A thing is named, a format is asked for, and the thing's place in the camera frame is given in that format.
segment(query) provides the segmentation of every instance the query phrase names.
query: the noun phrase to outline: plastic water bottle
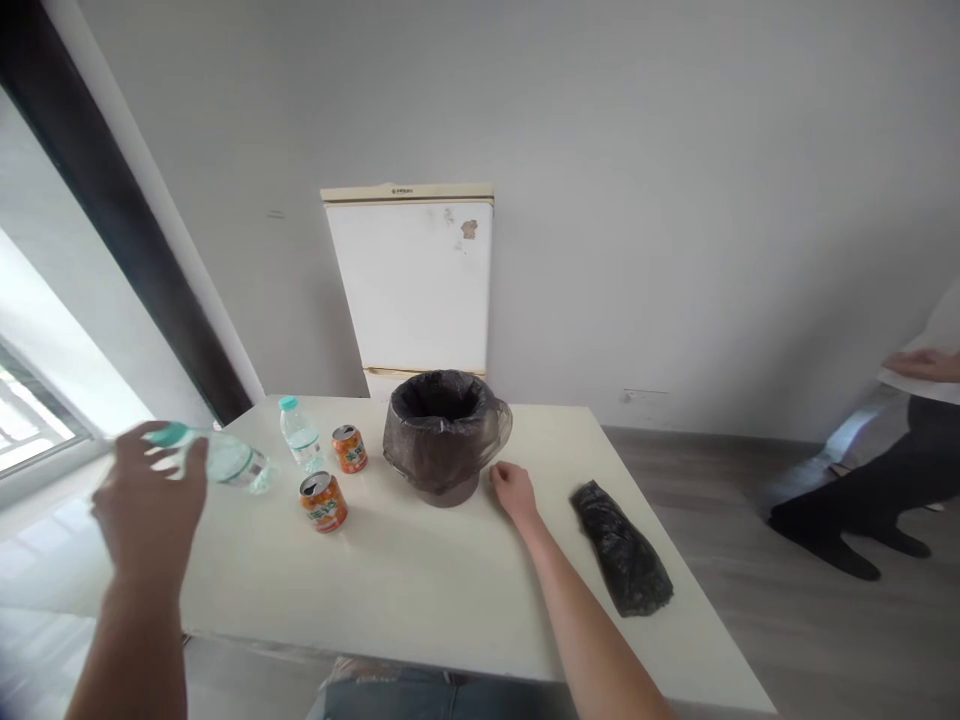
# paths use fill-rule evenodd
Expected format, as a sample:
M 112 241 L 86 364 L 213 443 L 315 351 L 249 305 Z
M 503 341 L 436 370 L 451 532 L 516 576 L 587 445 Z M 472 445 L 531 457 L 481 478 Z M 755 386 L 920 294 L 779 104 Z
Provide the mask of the plastic water bottle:
M 326 457 L 320 431 L 300 412 L 297 399 L 292 395 L 280 398 L 280 432 L 303 472 L 315 473 L 323 467 Z
M 262 495 L 273 482 L 270 460 L 242 440 L 223 432 L 207 432 L 172 422 L 165 428 L 147 433 L 146 438 L 162 448 L 177 448 L 179 452 L 168 462 L 180 468 L 174 478 L 183 477 L 183 464 L 194 440 L 205 437 L 207 448 L 207 480 L 243 488 L 251 495 Z

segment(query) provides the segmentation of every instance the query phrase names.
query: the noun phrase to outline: bottle label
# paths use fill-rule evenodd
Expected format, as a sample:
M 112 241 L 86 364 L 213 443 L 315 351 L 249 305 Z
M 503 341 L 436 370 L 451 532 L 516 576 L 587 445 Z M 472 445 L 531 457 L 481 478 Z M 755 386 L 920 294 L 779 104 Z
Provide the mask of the bottle label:
M 257 479 L 257 476 L 263 472 L 263 469 L 267 466 L 266 456 L 259 450 L 250 449 L 250 458 L 247 460 L 246 466 L 238 472 L 233 477 L 224 480 L 224 485 L 230 485 L 231 487 L 247 487 L 254 480 Z
M 312 442 L 298 448 L 290 448 L 293 453 L 293 459 L 297 464 L 304 466 L 311 462 L 317 455 L 323 453 L 323 447 L 320 445 L 320 436 L 317 435 Z

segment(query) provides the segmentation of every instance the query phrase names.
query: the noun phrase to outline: black door frame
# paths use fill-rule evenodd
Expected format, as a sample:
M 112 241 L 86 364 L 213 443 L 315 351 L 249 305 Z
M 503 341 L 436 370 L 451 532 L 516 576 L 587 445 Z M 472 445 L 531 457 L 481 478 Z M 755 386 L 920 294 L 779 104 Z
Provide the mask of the black door frame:
M 252 407 L 140 186 L 40 0 L 0 2 L 0 84 L 206 401 Z

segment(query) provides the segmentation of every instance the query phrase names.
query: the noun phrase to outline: folded black plastic bag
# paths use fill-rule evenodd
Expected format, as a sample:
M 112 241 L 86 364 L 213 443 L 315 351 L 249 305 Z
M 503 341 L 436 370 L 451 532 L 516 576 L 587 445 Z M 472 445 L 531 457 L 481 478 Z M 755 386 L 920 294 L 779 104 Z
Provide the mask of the folded black plastic bag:
M 390 396 L 383 456 L 424 500 L 445 505 L 443 497 L 455 495 L 457 486 L 476 485 L 512 428 L 510 408 L 480 378 L 432 370 L 410 378 Z
M 673 597 L 673 583 L 653 545 L 593 480 L 570 503 L 593 543 L 607 590 L 621 617 L 653 615 Z

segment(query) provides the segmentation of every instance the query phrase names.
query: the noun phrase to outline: refrigerator door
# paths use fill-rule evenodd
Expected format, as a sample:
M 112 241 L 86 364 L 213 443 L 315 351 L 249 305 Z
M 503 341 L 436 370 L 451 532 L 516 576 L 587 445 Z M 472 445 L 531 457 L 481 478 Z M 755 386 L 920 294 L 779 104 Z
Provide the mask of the refrigerator door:
M 323 191 L 364 368 L 485 372 L 492 193 Z
M 388 402 L 393 391 L 407 378 L 411 377 L 411 373 L 365 369 L 363 376 L 367 379 L 370 397 L 381 402 Z

